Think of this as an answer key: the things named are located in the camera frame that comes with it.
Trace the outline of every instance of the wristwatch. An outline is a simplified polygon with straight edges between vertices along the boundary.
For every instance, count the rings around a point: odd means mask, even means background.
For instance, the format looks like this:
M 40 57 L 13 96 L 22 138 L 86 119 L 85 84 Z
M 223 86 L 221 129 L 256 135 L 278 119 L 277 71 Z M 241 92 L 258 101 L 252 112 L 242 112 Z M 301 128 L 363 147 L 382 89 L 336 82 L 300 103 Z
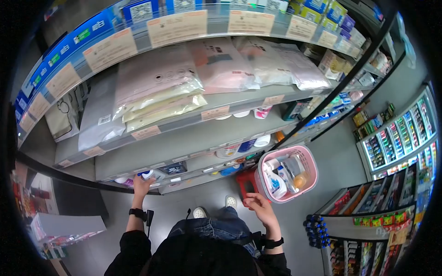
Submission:
M 275 247 L 278 247 L 284 243 L 284 238 L 281 237 L 281 239 L 276 242 L 274 240 L 263 239 L 261 242 L 263 243 L 265 249 L 274 249 Z
M 137 218 L 142 219 L 144 222 L 147 221 L 147 213 L 141 209 L 130 209 L 129 215 L 135 215 Z

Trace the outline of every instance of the black jacket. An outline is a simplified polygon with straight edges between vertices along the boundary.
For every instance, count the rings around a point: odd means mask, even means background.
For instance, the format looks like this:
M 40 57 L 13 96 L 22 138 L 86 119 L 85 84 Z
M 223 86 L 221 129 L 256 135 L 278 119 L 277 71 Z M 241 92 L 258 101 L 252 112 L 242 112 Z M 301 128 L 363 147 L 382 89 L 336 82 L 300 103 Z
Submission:
M 240 245 L 193 234 L 165 239 L 152 256 L 146 234 L 135 230 L 123 234 L 120 248 L 104 275 L 138 276 L 149 260 L 146 274 L 149 276 L 255 276 L 256 265 L 265 276 L 290 275 L 284 253 L 255 259 Z

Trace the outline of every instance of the pink shopping basket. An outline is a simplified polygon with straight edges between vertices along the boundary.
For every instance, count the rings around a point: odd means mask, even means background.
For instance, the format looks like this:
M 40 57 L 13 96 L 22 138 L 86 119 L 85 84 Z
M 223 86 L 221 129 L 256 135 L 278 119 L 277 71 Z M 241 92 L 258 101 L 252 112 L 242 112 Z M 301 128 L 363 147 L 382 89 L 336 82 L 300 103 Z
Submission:
M 264 172 L 264 162 L 287 154 L 289 155 L 296 154 L 299 156 L 299 159 L 302 165 L 304 166 L 305 171 L 307 171 L 310 174 L 310 179 L 307 181 L 307 183 L 304 185 L 304 187 L 301 188 L 301 190 L 298 193 L 287 192 L 280 199 L 276 199 L 273 197 L 272 193 L 267 187 L 268 180 Z M 315 159 L 313 158 L 312 153 L 307 147 L 300 145 L 280 150 L 269 151 L 265 153 L 259 160 L 258 169 L 255 171 L 255 181 L 256 181 L 256 187 L 258 188 L 258 192 L 263 196 L 267 197 L 272 202 L 279 204 L 286 203 L 294 199 L 295 197 L 298 197 L 303 193 L 313 189 L 316 185 L 317 180 L 318 180 L 318 168 L 316 166 Z

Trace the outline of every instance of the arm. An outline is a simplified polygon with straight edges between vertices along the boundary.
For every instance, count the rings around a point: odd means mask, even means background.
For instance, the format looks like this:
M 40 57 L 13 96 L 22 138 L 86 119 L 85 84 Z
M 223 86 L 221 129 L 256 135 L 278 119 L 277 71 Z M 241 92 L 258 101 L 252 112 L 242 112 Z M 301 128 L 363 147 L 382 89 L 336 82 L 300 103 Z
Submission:
M 132 208 L 143 208 L 143 200 L 149 191 L 154 179 L 143 181 L 137 176 L 133 180 L 134 197 Z M 134 275 L 138 276 L 148 259 L 150 253 L 150 241 L 144 233 L 144 222 L 135 215 L 129 216 L 126 232 L 120 240 L 120 253 L 107 268 L 104 275 Z

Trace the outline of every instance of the white crocs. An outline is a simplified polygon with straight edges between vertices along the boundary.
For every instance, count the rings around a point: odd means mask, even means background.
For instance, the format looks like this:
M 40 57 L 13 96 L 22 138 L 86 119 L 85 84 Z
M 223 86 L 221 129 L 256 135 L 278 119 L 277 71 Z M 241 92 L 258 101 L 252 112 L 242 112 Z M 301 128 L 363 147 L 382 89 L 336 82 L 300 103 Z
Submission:
M 236 198 L 234 196 L 226 196 L 225 197 L 225 206 L 232 207 L 236 210 Z
M 204 212 L 204 209 L 201 207 L 197 207 L 194 210 L 194 219 L 202 219 L 202 218 L 206 218 L 206 212 Z

